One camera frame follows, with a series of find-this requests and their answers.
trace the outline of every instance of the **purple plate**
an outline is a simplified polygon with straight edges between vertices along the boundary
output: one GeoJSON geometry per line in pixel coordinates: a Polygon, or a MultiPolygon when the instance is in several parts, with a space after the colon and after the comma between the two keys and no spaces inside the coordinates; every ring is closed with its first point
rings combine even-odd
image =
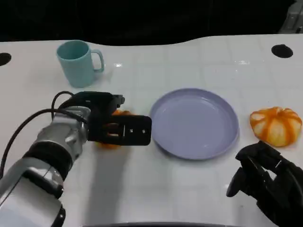
{"type": "Polygon", "coordinates": [[[233,146],[239,121],[232,107],[209,91],[186,88],[161,97],[152,107],[151,135],[167,152],[207,159],[233,146]]]}

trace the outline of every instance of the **orange pumpkin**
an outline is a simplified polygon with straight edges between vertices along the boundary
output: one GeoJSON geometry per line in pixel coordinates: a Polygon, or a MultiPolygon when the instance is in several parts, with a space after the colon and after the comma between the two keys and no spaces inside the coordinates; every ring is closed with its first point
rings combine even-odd
{"type": "Polygon", "coordinates": [[[273,107],[253,112],[250,125],[260,140],[275,147],[284,147],[298,139],[302,120],[289,108],[273,107]]]}
{"type": "MultiPolygon", "coordinates": [[[[129,112],[128,110],[124,110],[124,111],[116,110],[112,115],[132,115],[132,113],[129,112]]],[[[119,145],[115,145],[115,144],[107,144],[107,143],[99,143],[99,142],[97,142],[97,146],[105,149],[116,149],[120,147],[119,145]]]]}

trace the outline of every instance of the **teal mug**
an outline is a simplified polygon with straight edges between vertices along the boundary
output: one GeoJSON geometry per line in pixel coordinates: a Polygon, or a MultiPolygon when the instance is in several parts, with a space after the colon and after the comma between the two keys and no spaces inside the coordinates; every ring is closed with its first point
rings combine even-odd
{"type": "Polygon", "coordinates": [[[86,87],[96,79],[96,72],[104,71],[104,60],[101,51],[91,50],[89,45],[81,40],[67,41],[57,49],[57,57],[63,72],[73,87],[86,87]],[[98,54],[101,68],[95,69],[91,54],[98,54]]]}

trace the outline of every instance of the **white table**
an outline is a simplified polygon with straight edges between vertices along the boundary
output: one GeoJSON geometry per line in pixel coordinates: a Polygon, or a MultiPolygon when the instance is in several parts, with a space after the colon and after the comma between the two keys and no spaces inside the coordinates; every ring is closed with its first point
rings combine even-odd
{"type": "MultiPolygon", "coordinates": [[[[0,67],[2,152],[17,126],[30,114],[50,107],[57,92],[81,90],[70,87],[56,59],[55,50],[61,43],[0,43],[0,52],[12,55],[11,62],[0,67]]],[[[64,226],[132,221],[274,226],[253,198],[243,193],[227,198],[225,192],[240,166],[235,154],[258,141],[248,121],[252,111],[283,106],[303,117],[303,35],[221,36],[165,46],[91,44],[91,48],[103,52],[106,71],[85,90],[123,94],[123,109],[148,114],[155,100],[170,90],[207,89],[233,106],[241,135],[226,155],[198,163],[169,158],[153,142],[147,147],[112,151],[86,143],[65,181],[64,226]],[[292,48],[293,57],[274,56],[271,47],[275,44],[292,48]]],[[[41,116],[21,132],[6,169],[27,151],[50,119],[50,114],[41,116]]],[[[301,137],[296,144],[279,150],[303,167],[301,137]]]]}

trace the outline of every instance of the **black hole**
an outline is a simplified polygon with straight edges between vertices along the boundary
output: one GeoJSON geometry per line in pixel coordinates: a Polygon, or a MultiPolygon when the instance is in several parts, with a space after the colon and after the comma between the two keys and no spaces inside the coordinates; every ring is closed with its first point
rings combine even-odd
{"type": "Polygon", "coordinates": [[[11,55],[9,53],[0,53],[0,66],[6,65],[11,60],[11,55]]]}
{"type": "Polygon", "coordinates": [[[294,54],[292,49],[284,44],[273,46],[271,52],[279,58],[290,58],[294,54]]]}

